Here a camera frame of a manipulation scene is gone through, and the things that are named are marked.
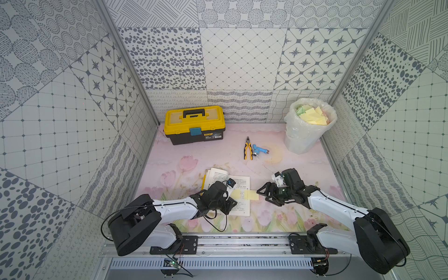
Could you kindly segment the yellow sticky note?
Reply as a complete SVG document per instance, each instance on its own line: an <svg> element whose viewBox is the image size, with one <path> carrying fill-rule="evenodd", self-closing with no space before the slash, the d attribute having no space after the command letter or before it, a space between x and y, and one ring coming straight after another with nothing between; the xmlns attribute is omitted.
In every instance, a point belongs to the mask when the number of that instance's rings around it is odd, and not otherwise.
<svg viewBox="0 0 448 280"><path fill-rule="evenodd" d="M245 190L233 190L231 195L231 198L235 200L246 200L246 191Z"/></svg>
<svg viewBox="0 0 448 280"><path fill-rule="evenodd" d="M244 191L244 199L245 200L258 200L259 195L255 190L245 190Z"/></svg>

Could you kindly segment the yellow children's book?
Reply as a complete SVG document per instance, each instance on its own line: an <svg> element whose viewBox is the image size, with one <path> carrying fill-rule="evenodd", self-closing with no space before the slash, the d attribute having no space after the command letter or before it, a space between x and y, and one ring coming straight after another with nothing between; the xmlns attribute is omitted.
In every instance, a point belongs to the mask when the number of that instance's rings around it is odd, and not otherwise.
<svg viewBox="0 0 448 280"><path fill-rule="evenodd" d="M227 193L224 198L229 196L229 200L234 199L237 204L232 207L230 215L249 217L250 216L250 177L248 176L231 176L228 171L222 169L211 168L207 170L203 189L208 189L215 182L224 183Z"/></svg>

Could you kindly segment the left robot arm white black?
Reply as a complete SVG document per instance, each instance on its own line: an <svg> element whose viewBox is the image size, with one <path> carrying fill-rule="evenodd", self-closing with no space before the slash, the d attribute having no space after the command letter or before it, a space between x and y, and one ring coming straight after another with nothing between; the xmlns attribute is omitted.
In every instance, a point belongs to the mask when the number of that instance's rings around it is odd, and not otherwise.
<svg viewBox="0 0 448 280"><path fill-rule="evenodd" d="M149 194L143 194L103 221L111 234L109 240L114 243L119 256L129 255L142 245L174 254L183 242L182 233L174 221L209 220L211 211L229 214L238 204L231 198L236 186L231 178L216 181L206 190L170 201L154 200Z"/></svg>

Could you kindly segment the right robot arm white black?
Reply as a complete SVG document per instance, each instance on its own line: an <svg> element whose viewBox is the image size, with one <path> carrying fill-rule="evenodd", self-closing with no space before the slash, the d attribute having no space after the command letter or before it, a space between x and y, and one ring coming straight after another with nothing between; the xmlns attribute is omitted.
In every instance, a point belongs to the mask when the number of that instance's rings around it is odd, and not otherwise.
<svg viewBox="0 0 448 280"><path fill-rule="evenodd" d="M257 190L269 203L278 207L297 203L321 212L347 227L340 230L318 223L305 235L289 235L292 253L317 254L312 272L325 276L329 256L337 251L360 257L375 272L387 274L394 267L407 263L410 248L389 215L380 208L368 210L334 198L315 185L306 185L296 169L287 169L272 176Z"/></svg>

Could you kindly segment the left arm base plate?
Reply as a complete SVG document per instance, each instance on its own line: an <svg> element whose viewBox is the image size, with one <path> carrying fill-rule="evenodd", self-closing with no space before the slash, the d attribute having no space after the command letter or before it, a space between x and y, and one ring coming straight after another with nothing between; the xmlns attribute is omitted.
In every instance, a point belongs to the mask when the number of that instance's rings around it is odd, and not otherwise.
<svg viewBox="0 0 448 280"><path fill-rule="evenodd" d="M197 247L198 247L198 236L183 236L180 239L177 239L170 247L161 248L161 247L151 247L150 254L151 255L175 255L175 254L185 254L185 255L196 255Z"/></svg>

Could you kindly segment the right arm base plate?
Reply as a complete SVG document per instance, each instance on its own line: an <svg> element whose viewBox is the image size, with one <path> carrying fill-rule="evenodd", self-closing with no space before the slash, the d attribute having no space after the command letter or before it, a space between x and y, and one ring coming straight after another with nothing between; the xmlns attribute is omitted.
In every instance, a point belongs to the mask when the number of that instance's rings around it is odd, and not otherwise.
<svg viewBox="0 0 448 280"><path fill-rule="evenodd" d="M291 254L306 254L306 255L333 255L338 254L338 250L334 248L323 247L319 241L313 241L308 236L299 234L290 234L288 236L289 247Z"/></svg>

